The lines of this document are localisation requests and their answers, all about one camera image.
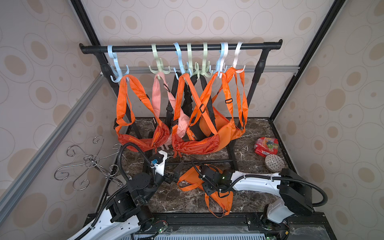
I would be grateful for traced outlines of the orange backpack bottom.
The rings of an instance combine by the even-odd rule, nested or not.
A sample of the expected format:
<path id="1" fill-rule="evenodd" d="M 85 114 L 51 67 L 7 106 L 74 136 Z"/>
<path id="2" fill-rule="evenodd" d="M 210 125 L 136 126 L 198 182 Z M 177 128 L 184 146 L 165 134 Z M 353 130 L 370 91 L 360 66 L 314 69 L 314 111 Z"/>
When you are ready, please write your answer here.
<path id="1" fill-rule="evenodd" d="M 177 182 L 177 186 L 183 192 L 188 192 L 199 188 L 203 190 L 203 180 L 200 179 L 198 172 L 192 167 L 186 173 L 184 173 Z M 227 196 L 224 194 L 219 194 L 217 191 L 214 191 L 211 195 L 207 195 L 205 193 L 205 202 L 208 207 L 208 210 L 216 217 L 222 218 L 224 216 L 228 216 L 232 209 L 234 194 L 233 192 L 229 192 Z M 217 216 L 210 208 L 210 200 L 215 201 L 222 210 L 222 214 Z"/>

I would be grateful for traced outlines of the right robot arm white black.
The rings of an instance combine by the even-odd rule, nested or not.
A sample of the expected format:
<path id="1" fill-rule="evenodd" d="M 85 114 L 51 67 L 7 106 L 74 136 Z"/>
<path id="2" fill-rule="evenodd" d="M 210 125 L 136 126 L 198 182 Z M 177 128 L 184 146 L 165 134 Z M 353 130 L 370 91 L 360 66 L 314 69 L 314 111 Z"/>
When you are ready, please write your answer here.
<path id="1" fill-rule="evenodd" d="M 277 200 L 266 206 L 265 223 L 280 224 L 292 215 L 311 216 L 314 212 L 310 183 L 289 169 L 274 174 L 248 174 L 234 170 L 219 172 L 208 165 L 194 166 L 208 196 L 229 197 L 234 191 L 272 194 Z"/>

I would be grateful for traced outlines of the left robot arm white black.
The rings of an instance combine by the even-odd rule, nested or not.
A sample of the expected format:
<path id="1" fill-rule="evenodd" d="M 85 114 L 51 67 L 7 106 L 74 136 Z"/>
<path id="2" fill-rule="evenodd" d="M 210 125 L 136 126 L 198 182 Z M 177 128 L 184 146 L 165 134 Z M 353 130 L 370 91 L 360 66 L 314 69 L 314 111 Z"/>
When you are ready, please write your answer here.
<path id="1" fill-rule="evenodd" d="M 155 165 L 155 173 L 136 174 L 126 185 L 112 194 L 93 221 L 70 237 L 71 240 L 120 240 L 152 227 L 154 216 L 148 202 L 164 182 L 177 182 L 184 163 L 174 172 L 164 171 L 165 162 Z"/>

